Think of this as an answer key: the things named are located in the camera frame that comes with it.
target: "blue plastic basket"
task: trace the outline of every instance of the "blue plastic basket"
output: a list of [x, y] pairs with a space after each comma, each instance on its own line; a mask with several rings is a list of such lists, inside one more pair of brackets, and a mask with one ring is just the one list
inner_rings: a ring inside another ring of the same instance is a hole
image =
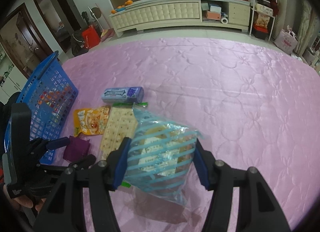
[[[17, 103], [26, 103], [31, 110], [30, 140], [37, 137], [58, 139], [78, 95], [57, 57], [56, 51], [37, 66], [17, 99]], [[4, 138], [5, 151], [11, 144], [10, 127], [9, 121]], [[54, 150], [47, 151], [40, 163], [52, 164], [54, 154]]]

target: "blue and purple biscuit package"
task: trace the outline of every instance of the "blue and purple biscuit package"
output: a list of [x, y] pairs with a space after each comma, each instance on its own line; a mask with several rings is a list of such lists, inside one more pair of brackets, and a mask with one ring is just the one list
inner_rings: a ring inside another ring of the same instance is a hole
[[105, 103], [141, 103], [143, 96], [143, 87], [124, 87], [106, 89], [101, 98]]

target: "striped plastic bag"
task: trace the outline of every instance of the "striped plastic bag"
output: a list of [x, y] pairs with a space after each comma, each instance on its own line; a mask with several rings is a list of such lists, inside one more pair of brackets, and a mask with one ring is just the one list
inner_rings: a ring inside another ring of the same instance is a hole
[[193, 160], [198, 132], [133, 107], [138, 121], [124, 180], [159, 198], [185, 205], [182, 188]]

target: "doorway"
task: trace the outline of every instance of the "doorway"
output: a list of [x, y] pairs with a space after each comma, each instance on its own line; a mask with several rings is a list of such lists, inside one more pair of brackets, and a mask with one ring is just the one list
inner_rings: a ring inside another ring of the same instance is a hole
[[81, 27], [67, 0], [33, 0], [55, 40], [64, 52], [71, 48], [71, 36]]
[[24, 3], [1, 23], [0, 43], [26, 78], [41, 61], [52, 54]]

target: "basket handle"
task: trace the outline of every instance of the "basket handle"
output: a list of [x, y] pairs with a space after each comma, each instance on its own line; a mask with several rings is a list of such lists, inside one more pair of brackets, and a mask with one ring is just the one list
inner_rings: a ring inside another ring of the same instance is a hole
[[50, 64], [58, 57], [59, 52], [56, 50], [52, 56], [52, 58], [47, 62], [47, 64], [43, 67], [42, 71], [37, 77], [37, 80], [40, 80], [43, 76], [43, 74], [46, 72], [46, 70], [49, 68]]

